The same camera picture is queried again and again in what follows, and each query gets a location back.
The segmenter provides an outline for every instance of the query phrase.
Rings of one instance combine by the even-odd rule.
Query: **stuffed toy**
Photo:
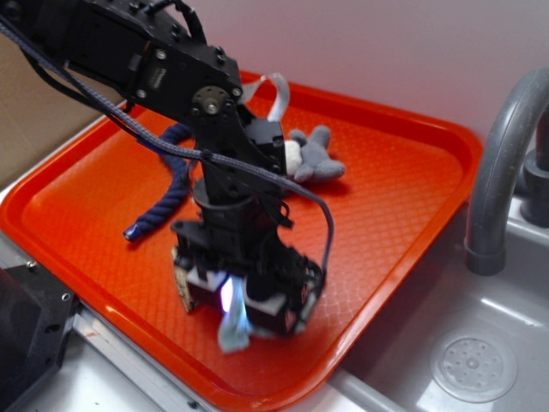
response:
[[[292,140],[286,141],[288,177],[298,183],[322,183],[340,178],[345,173],[345,165],[329,157],[328,145],[330,129],[317,126],[307,138],[301,130],[290,132]]]

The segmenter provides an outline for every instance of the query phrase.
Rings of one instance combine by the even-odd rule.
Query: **blue light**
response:
[[[223,307],[223,312],[225,313],[228,313],[231,308],[233,290],[232,278],[229,277],[229,279],[221,287],[221,306]]]

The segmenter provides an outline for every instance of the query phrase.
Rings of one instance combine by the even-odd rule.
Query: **faucet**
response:
[[[531,71],[513,87],[490,130],[468,210],[465,262],[473,273],[495,275],[505,266],[505,228],[519,174],[528,188],[522,216],[549,227],[548,107],[549,68]],[[536,149],[526,154],[534,133]]]

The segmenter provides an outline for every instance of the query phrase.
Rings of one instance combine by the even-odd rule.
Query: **sink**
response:
[[[547,410],[549,231],[510,219],[504,271],[477,276],[463,263],[466,212],[342,362],[395,405],[367,410]]]

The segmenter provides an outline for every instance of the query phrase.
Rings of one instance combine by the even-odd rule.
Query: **sink drain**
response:
[[[471,403],[498,399],[516,381],[512,349],[482,330],[455,330],[431,352],[431,371],[451,396]]]

